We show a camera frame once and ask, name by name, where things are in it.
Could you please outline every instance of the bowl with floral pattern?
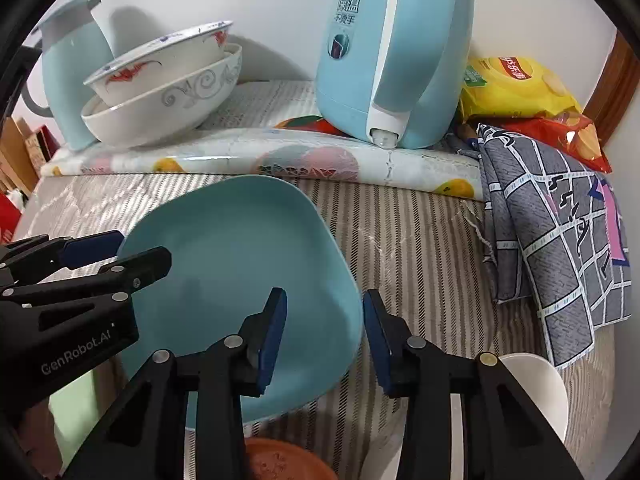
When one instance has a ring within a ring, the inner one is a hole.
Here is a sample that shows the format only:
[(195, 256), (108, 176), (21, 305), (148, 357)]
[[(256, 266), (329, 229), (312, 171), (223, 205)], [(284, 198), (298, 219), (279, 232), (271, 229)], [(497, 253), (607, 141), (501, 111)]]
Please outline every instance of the bowl with floral pattern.
[(204, 122), (238, 82), (242, 47), (228, 43), (223, 59), (115, 106), (94, 96), (82, 120), (101, 142), (116, 148), (155, 144)]
[(84, 84), (107, 106), (121, 104), (220, 61), (232, 23), (205, 23), (156, 38), (99, 68)]

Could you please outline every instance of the red snack bag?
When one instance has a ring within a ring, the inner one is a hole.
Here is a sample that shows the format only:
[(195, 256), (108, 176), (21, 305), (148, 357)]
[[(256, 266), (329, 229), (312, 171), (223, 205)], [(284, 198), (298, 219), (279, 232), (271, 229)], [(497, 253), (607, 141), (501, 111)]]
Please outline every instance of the red snack bag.
[(612, 171), (607, 157), (600, 149), (595, 124), (578, 112), (568, 110), (551, 119), (494, 119), (492, 123), (553, 146), (591, 170), (601, 173)]
[(2, 245), (8, 244), (14, 237), (20, 216), (18, 208), (0, 193), (0, 242)]

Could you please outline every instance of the white bowl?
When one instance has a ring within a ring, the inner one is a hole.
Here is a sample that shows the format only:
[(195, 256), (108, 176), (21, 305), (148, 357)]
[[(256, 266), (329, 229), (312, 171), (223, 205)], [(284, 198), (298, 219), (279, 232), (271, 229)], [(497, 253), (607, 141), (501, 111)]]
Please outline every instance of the white bowl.
[(242, 48), (226, 46), (224, 59), (122, 104), (108, 107), (94, 96), (82, 120), (98, 139), (116, 148), (158, 142), (198, 126), (231, 94), (242, 65)]
[[(500, 361), (533, 400), (560, 440), (564, 441), (569, 421), (569, 400), (558, 370), (535, 354), (508, 354), (500, 357)], [(402, 453), (406, 412), (407, 404), (403, 402), (369, 444), (369, 452), (360, 470), (360, 480), (395, 480)], [(464, 456), (462, 404), (459, 395), (452, 395), (450, 480), (463, 480), (465, 477)]]
[(220, 61), (232, 23), (206, 23), (149, 41), (99, 68), (84, 84), (107, 106), (123, 103)]

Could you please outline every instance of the cardboard box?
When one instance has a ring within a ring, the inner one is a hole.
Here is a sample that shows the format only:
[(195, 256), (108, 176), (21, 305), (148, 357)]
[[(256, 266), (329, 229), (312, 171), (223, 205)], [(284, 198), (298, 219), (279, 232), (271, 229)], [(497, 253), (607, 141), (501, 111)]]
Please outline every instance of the cardboard box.
[(24, 145), (24, 137), (11, 117), (4, 121), (0, 134), (0, 170), (26, 195), (38, 183), (36, 174)]

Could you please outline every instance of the yellow snack bag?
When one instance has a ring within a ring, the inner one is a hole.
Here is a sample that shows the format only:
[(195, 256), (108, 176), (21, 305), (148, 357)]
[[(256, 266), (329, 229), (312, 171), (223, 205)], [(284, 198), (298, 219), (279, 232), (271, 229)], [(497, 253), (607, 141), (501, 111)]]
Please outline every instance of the yellow snack bag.
[(460, 94), (460, 113), (473, 116), (546, 117), (582, 113), (560, 78), (527, 57), (470, 59)]

